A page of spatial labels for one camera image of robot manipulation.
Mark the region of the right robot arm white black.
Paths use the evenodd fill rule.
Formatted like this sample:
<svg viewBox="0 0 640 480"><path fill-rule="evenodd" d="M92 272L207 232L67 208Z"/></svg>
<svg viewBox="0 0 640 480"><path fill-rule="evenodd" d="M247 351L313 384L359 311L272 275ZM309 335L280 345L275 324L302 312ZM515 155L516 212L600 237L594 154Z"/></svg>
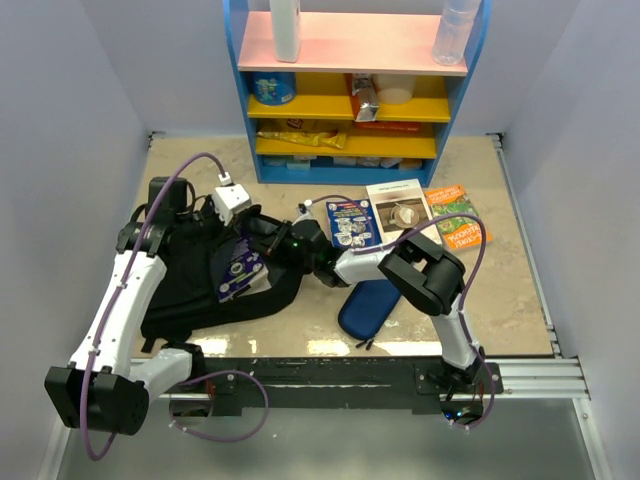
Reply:
<svg viewBox="0 0 640 480"><path fill-rule="evenodd" d="M415 309L427 315L448 366L445 379L459 393L469 392L481 380L484 360L479 342L465 318L469 283L465 267L455 255L417 229L408 229L389 244L340 249L311 218L278 226L256 247L266 257L315 275L330 288L388 280Z"/></svg>

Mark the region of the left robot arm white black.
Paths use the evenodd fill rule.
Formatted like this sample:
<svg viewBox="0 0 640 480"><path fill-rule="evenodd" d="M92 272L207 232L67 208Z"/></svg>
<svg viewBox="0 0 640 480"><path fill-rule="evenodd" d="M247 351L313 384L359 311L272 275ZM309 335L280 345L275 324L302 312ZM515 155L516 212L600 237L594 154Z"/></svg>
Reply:
<svg viewBox="0 0 640 480"><path fill-rule="evenodd" d="M142 365L131 363L135 337L169 264L203 245L217 222L211 207L195 212L193 185L155 177L148 200L119 231L110 281L94 320L64 367L50 367L45 390L64 426L84 433L137 433L149 405L171 387L200 390L207 380L202 349L170 341Z"/></svg>

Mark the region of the purple book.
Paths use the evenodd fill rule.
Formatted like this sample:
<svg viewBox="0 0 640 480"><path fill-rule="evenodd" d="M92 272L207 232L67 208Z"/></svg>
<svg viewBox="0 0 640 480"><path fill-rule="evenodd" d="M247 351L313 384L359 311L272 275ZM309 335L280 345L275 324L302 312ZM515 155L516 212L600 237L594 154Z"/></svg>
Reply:
<svg viewBox="0 0 640 480"><path fill-rule="evenodd" d="M248 238L241 237L217 287L219 301L225 303L266 290L270 286L268 274L264 259L251 249Z"/></svg>

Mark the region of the blue comic book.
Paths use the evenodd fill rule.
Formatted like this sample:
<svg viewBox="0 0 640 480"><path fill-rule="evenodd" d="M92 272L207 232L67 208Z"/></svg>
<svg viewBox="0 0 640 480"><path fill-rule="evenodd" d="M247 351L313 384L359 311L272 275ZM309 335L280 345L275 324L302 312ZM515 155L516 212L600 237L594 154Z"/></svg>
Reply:
<svg viewBox="0 0 640 480"><path fill-rule="evenodd" d="M332 244L341 249L367 248L381 243L378 226L368 199L328 201L327 217Z"/></svg>

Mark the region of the black backpack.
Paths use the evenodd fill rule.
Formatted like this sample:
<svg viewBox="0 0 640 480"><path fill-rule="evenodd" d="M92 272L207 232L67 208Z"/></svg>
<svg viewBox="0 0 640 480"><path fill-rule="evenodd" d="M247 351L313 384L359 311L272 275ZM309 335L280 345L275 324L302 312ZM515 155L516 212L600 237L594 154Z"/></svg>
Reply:
<svg viewBox="0 0 640 480"><path fill-rule="evenodd" d="M251 248L281 222L254 205L227 227L179 248L167 261L140 327L141 351L155 342L184 342L194 331L274 315L296 298L303 270L282 266Z"/></svg>

